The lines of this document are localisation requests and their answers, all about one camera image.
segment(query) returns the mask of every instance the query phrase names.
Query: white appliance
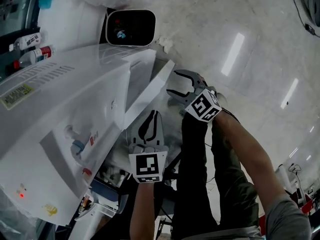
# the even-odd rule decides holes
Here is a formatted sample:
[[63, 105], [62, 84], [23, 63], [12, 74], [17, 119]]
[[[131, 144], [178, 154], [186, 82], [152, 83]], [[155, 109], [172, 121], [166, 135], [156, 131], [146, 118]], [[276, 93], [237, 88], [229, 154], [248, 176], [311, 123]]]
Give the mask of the white appliance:
[[[154, 98], [143, 96], [143, 105], [126, 115], [129, 83], [127, 110], [152, 84], [155, 58], [151, 49], [93, 45], [58, 53], [1, 82], [4, 192], [34, 217], [69, 224], [124, 122], [132, 122]], [[160, 71], [158, 93], [173, 66]], [[82, 148], [79, 155], [74, 148]]]

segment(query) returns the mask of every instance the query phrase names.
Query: yellow sticker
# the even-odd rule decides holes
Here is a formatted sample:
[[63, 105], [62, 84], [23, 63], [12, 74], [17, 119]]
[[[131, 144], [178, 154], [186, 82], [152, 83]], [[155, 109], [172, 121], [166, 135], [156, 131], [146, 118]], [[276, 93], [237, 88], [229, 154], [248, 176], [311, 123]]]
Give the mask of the yellow sticker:
[[34, 91], [33, 88], [23, 84], [8, 94], [1, 97], [1, 101], [7, 110], [12, 109], [15, 105], [23, 101], [28, 95]]
[[55, 215], [58, 212], [57, 207], [47, 203], [44, 206], [45, 210], [48, 212], [48, 216], [51, 217], [52, 215]]

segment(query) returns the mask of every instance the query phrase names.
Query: ceiling light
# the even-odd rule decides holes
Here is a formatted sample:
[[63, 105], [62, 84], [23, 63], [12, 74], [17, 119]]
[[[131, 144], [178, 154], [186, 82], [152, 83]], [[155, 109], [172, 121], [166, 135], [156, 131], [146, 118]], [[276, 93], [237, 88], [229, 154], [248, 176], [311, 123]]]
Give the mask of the ceiling light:
[[240, 52], [241, 46], [244, 43], [245, 36], [243, 34], [238, 33], [233, 41], [231, 50], [228, 54], [228, 57], [226, 58], [226, 61], [223, 65], [223, 68], [221, 70], [222, 74], [225, 76], [228, 76], [235, 61], [236, 58]]
[[289, 155], [289, 157], [291, 158], [296, 152], [297, 152], [298, 148], [296, 147], [295, 150]]
[[291, 87], [290, 87], [288, 93], [286, 94], [286, 96], [284, 97], [284, 100], [283, 100], [282, 103], [281, 103], [281, 106], [280, 106], [280, 107], [281, 107], [282, 109], [284, 109], [284, 108], [286, 107], [287, 103], [289, 102], [292, 94], [294, 93], [294, 91], [295, 91], [295, 89], [296, 89], [296, 87], [297, 87], [298, 82], [299, 82], [299, 80], [298, 80], [297, 78], [295, 78], [295, 79], [293, 80], [293, 83], [291, 84]]

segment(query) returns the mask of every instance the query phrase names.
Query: black pants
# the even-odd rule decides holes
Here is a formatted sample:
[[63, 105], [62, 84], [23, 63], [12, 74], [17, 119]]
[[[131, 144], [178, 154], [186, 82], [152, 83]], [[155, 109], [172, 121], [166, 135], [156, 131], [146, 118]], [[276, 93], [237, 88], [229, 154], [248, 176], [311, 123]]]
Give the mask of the black pants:
[[212, 123], [215, 181], [220, 193], [221, 220], [212, 216], [207, 195], [205, 135], [208, 124], [186, 114], [182, 121], [182, 158], [177, 179], [177, 200], [172, 218], [172, 238], [259, 225], [254, 185], [247, 181], [234, 151]]

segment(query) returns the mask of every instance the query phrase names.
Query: gray sleeve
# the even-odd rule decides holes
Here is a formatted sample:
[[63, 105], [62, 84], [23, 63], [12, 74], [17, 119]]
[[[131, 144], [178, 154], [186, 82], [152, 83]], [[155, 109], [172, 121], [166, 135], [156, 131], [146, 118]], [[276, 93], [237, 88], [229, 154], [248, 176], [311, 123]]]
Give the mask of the gray sleeve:
[[309, 219], [285, 194], [278, 197], [267, 210], [265, 232], [268, 240], [309, 240]]

